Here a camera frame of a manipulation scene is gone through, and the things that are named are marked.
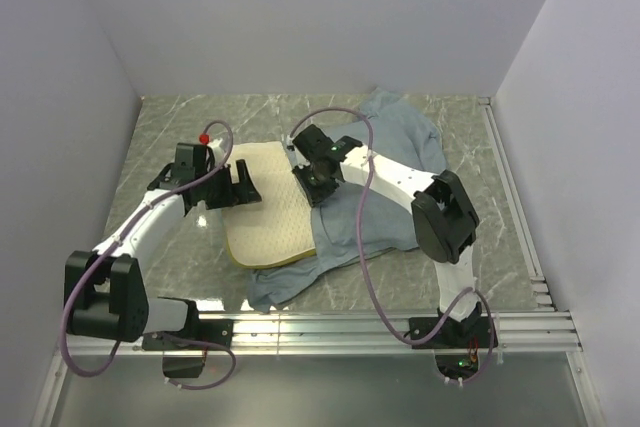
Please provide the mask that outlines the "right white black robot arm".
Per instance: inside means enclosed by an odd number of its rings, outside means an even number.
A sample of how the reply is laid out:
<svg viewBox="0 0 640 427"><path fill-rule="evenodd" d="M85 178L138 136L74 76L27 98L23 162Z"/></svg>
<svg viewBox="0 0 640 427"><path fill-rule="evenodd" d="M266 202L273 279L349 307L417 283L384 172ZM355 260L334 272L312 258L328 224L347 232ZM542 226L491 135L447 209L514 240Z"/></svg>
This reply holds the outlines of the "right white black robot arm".
<svg viewBox="0 0 640 427"><path fill-rule="evenodd" d="M363 212L371 192L410 214L418 247L435 264L439 289L439 319L413 343L424 345L442 335L446 343L460 347L472 339L489 309L476 289L472 267L479 217L460 178L449 170L440 174L417 170L377 153L372 128L366 141L350 136L332 140L310 125L293 130L286 147L306 162L293 173L310 205L327 199L340 184L361 187L358 234L363 232Z"/></svg>

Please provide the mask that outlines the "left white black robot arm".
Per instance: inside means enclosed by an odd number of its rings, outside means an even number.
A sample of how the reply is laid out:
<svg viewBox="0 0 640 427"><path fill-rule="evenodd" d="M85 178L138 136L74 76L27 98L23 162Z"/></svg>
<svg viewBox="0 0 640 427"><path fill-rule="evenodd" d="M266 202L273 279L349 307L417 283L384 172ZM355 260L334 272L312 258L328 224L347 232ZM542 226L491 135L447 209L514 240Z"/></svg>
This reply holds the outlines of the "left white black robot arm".
<svg viewBox="0 0 640 427"><path fill-rule="evenodd" d="M165 332L179 349L195 346L201 324L194 302L151 298L143 271L169 231L189 212L258 203L247 163L233 165L214 145L180 143L172 162L148 184L134 212L90 251L65 264L63 323L67 333L120 342Z"/></svg>

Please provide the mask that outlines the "cream pillow yellow edge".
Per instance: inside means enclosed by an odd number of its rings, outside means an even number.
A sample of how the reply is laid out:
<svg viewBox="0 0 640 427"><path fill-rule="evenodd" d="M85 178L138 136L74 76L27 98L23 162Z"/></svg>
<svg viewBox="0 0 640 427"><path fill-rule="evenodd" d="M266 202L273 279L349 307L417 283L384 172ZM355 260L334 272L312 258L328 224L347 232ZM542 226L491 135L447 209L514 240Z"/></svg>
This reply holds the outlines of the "cream pillow yellow edge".
<svg viewBox="0 0 640 427"><path fill-rule="evenodd" d="M243 268L268 269L314 255L311 207L282 143L236 145L230 161L238 160L246 162L262 200L222 211L232 261Z"/></svg>

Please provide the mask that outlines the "blue fabric pillowcase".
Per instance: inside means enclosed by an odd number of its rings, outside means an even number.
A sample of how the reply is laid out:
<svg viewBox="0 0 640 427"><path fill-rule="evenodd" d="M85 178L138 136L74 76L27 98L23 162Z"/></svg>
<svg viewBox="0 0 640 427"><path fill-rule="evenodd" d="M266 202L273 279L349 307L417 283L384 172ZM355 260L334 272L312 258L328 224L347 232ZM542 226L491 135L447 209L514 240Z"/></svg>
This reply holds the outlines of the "blue fabric pillowcase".
<svg viewBox="0 0 640 427"><path fill-rule="evenodd" d="M376 89L359 110L374 130L373 148L407 167L439 174L447 168L441 135L423 113L398 93ZM315 299L311 310L346 310L363 286L356 241L356 213L362 188L342 184L311 213L316 254L291 265L250 274L248 304L267 312L294 299ZM371 258L391 249L417 247L411 214L371 191L362 214L362 240Z"/></svg>

